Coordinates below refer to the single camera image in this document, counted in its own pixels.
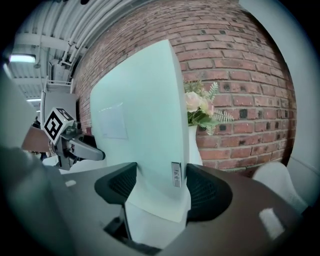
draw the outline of paper sheet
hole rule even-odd
[[[104,138],[128,139],[122,103],[100,110],[98,118]]]

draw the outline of white vase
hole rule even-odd
[[[196,133],[197,125],[189,126],[189,163],[202,166],[202,159],[198,150]]]

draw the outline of white curved panel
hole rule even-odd
[[[155,43],[106,74],[91,91],[90,111],[92,134],[107,165],[138,164],[127,201],[180,222],[190,197],[189,137],[183,77],[170,42]],[[181,187],[173,185],[172,162],[181,163]]]

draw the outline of white chair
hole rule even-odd
[[[266,185],[300,214],[308,207],[296,192],[289,171],[282,163],[268,162],[259,167],[252,178]]]

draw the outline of red brick wall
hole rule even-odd
[[[296,101],[288,68],[266,31],[234,2],[159,0],[118,21],[91,47],[74,81],[84,129],[91,126],[90,91],[137,51],[169,39],[186,81],[219,83],[214,104],[236,121],[214,136],[197,133],[203,163],[250,170],[290,155]]]

